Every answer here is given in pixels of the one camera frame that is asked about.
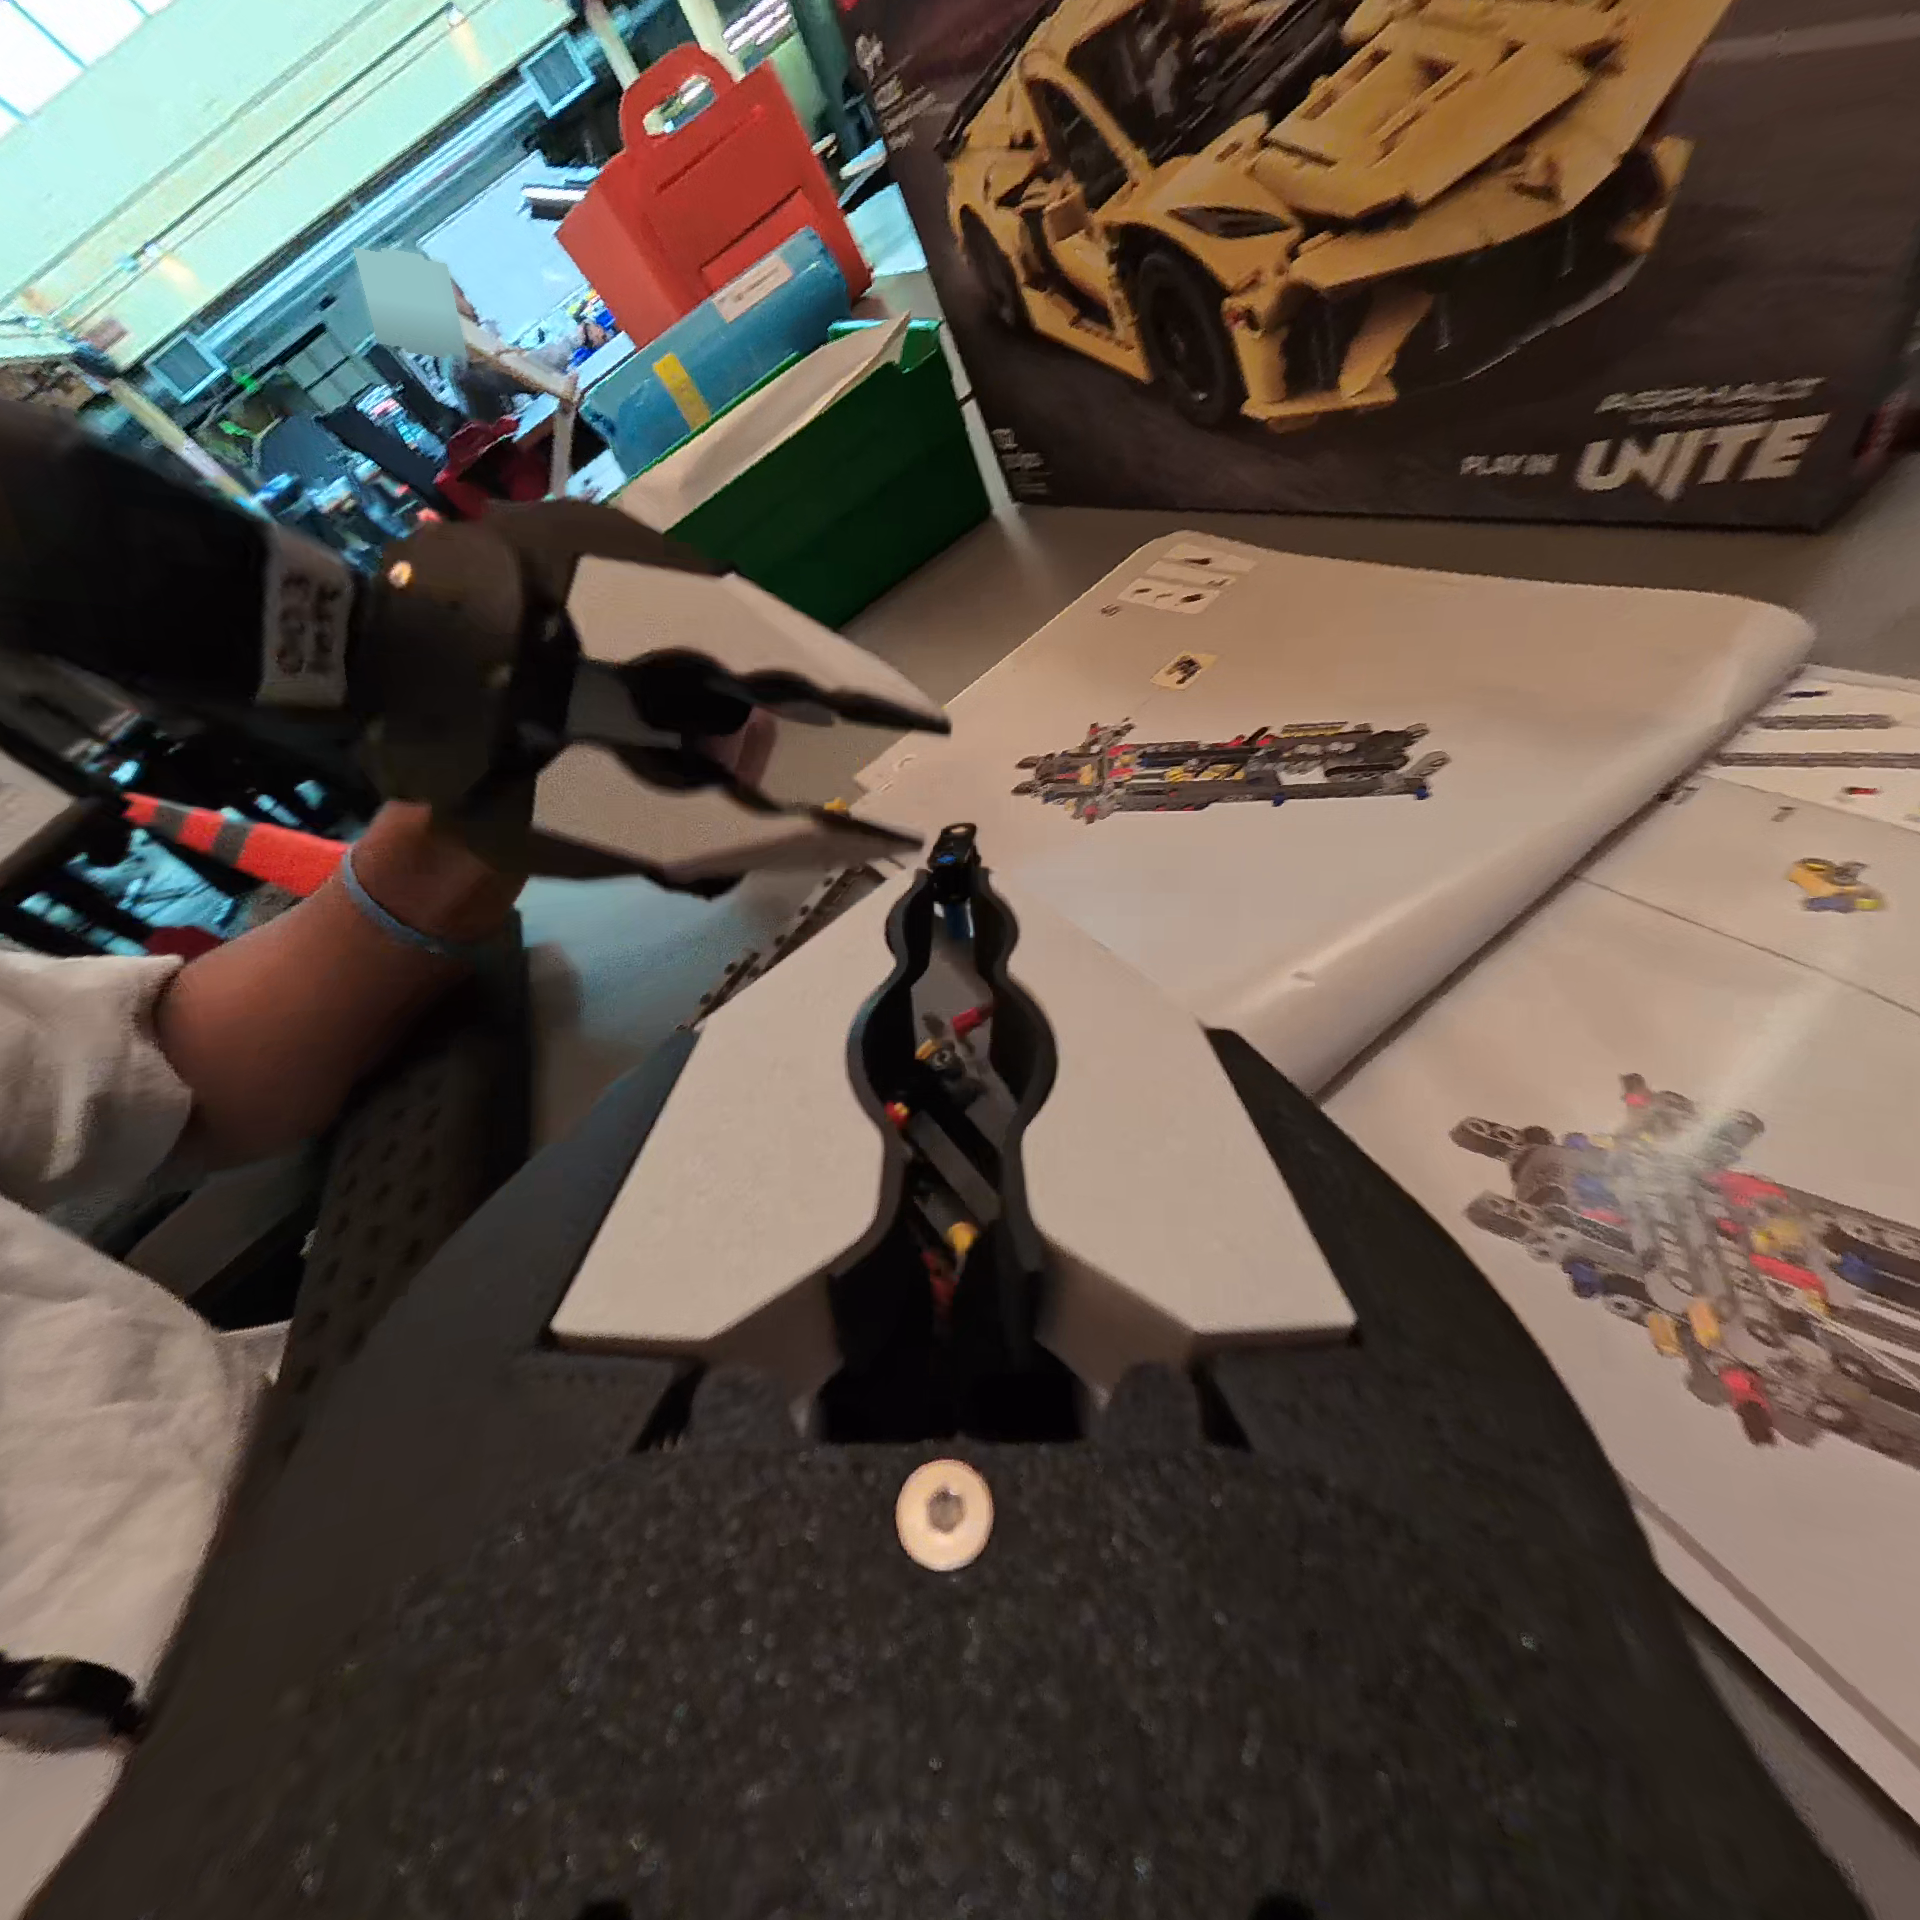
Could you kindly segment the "lego instruction booklet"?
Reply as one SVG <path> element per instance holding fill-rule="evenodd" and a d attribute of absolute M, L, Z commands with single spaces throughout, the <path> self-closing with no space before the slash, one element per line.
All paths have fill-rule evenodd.
<path fill-rule="evenodd" d="M 1915 1816 L 1915 685 L 1810 647 L 1171 535 L 858 789 L 1327 1098 L 1671 1585 Z"/>

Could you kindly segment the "person in white shirt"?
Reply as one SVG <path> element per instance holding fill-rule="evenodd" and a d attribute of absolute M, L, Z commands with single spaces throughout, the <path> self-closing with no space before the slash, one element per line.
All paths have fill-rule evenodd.
<path fill-rule="evenodd" d="M 4 1903 L 101 1805 L 242 1466 L 258 1354 L 107 1257 L 90 1224 L 168 1171 L 188 1093 L 160 1056 L 168 959 L 2 968 Z"/>

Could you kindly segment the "blue wristband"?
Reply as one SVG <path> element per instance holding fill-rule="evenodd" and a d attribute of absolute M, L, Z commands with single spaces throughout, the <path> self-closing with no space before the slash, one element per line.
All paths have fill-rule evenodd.
<path fill-rule="evenodd" d="M 412 953 L 431 955 L 439 962 L 465 965 L 465 968 L 477 965 L 481 959 L 490 951 L 487 940 L 482 940 L 481 944 L 463 944 L 463 943 L 445 940 L 436 932 L 416 928 L 405 919 L 397 919 L 386 906 L 383 906 L 380 900 L 373 899 L 373 895 L 368 891 L 368 887 L 363 885 L 363 880 L 356 871 L 355 856 L 356 856 L 356 847 L 349 844 L 346 849 L 340 866 L 338 866 L 340 887 L 343 887 L 346 897 L 349 899 L 355 913 L 365 923 L 371 923 L 373 930 L 378 930 L 386 943 L 392 943 L 392 944 L 396 944 L 405 951 L 412 951 Z"/>

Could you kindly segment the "lego chassis assembly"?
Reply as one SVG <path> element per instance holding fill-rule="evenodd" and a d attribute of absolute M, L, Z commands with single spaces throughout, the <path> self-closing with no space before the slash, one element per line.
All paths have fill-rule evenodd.
<path fill-rule="evenodd" d="M 932 1321 L 947 1328 L 970 1257 L 1002 1211 L 1002 1136 L 1013 1099 L 993 1067 L 995 1005 L 984 993 L 917 1013 L 917 1044 L 883 1099 L 906 1147 L 906 1229 Z"/>

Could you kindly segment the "blue rolled bag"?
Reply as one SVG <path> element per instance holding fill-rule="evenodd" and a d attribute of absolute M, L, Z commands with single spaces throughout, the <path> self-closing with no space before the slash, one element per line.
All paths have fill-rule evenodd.
<path fill-rule="evenodd" d="M 626 475 L 672 449 L 851 319 L 848 282 L 813 228 L 781 245 L 636 347 L 584 393 L 584 419 Z"/>

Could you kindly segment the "lego set box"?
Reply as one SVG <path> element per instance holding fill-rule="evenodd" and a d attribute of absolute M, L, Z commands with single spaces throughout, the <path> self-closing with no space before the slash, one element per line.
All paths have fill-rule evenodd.
<path fill-rule="evenodd" d="M 1813 532 L 1915 445 L 1915 5 L 841 13 L 1025 505 Z"/>

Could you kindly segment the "black perforated panel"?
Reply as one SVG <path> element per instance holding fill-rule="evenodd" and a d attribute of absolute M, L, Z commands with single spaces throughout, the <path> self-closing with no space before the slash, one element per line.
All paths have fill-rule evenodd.
<path fill-rule="evenodd" d="M 514 919 L 477 977 L 433 1009 L 293 1156 L 157 1191 L 106 1237 L 218 1330 L 288 1321 L 264 1421 L 293 1455 L 314 1405 L 442 1245 L 532 1144 L 532 995 Z"/>

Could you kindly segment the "white sheet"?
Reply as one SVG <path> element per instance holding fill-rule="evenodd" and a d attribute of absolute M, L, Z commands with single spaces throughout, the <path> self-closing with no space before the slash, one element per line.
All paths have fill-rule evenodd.
<path fill-rule="evenodd" d="M 825 346 L 770 376 L 658 464 L 636 475 L 609 505 L 657 532 L 721 497 L 743 473 L 825 419 L 845 396 L 906 354 L 912 316 L 860 321 Z"/>

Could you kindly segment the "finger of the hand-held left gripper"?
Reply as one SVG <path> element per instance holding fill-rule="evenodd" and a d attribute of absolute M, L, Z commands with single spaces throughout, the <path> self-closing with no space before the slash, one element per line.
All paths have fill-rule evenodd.
<path fill-rule="evenodd" d="M 517 747 L 530 789 L 520 871 L 532 877 L 641 876 L 671 891 L 724 891 L 753 873 L 832 873 L 923 850 L 921 833 L 843 808 L 776 801 L 703 754 L 671 759 L 681 784 L 633 771 L 604 744 Z"/>
<path fill-rule="evenodd" d="M 737 573 L 579 557 L 565 616 L 579 643 L 568 746 L 671 751 L 732 732 L 739 712 L 809 729 L 951 732 L 903 673 Z"/>

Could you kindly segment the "orange traffic cone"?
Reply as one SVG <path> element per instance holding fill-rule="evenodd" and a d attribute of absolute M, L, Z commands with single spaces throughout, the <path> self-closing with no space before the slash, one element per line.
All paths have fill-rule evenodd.
<path fill-rule="evenodd" d="M 314 897 L 347 858 L 347 844 L 275 823 L 245 820 L 213 808 L 186 808 L 144 794 L 125 794 L 122 809 L 132 828 L 177 853 L 194 853 L 233 873 L 266 883 L 296 899 Z"/>

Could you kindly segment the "person's left hand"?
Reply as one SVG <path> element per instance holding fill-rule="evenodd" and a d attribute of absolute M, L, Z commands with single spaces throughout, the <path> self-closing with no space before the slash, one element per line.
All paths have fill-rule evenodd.
<path fill-rule="evenodd" d="M 376 900 L 439 938 L 492 943 L 513 922 L 524 880 L 490 866 L 424 803 L 388 803 L 355 841 Z"/>

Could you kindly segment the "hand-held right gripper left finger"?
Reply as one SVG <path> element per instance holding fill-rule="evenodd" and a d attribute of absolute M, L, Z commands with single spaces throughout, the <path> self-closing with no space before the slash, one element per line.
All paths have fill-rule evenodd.
<path fill-rule="evenodd" d="M 565 1354 L 743 1364 L 812 1400 L 837 1371 L 831 1268 L 881 1220 L 858 1016 L 895 971 L 890 871 L 695 1032 L 548 1324 Z"/>

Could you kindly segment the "red felt bag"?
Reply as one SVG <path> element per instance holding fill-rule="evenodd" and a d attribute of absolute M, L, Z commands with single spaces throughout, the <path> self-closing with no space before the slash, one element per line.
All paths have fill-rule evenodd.
<path fill-rule="evenodd" d="M 852 303 L 872 291 L 776 72 L 733 80 L 705 49 L 679 47 L 623 91 L 618 129 L 623 152 L 560 221 L 560 247 L 636 347 L 800 232 L 828 247 Z"/>

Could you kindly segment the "person's left forearm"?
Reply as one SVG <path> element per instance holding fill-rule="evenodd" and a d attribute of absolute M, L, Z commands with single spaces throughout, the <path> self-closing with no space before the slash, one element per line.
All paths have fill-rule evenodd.
<path fill-rule="evenodd" d="M 473 970 L 386 943 L 338 873 L 188 962 L 154 1023 L 188 1093 L 183 1152 L 211 1168 L 245 1165 L 325 1135 L 413 1019 Z"/>

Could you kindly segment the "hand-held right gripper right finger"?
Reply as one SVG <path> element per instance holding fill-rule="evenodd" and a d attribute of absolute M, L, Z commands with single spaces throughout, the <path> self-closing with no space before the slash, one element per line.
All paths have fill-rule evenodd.
<path fill-rule="evenodd" d="M 1020 1144 L 1043 1346 L 1112 1395 L 1147 1363 L 1349 1338 L 1356 1311 L 1201 1023 L 1033 887 L 995 891 L 1056 1064 Z"/>

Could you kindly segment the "green storage bin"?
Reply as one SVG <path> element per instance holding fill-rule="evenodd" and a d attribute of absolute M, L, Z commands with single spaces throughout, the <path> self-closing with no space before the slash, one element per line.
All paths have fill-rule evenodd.
<path fill-rule="evenodd" d="M 993 513 L 937 321 L 677 521 L 641 519 L 843 628 Z"/>

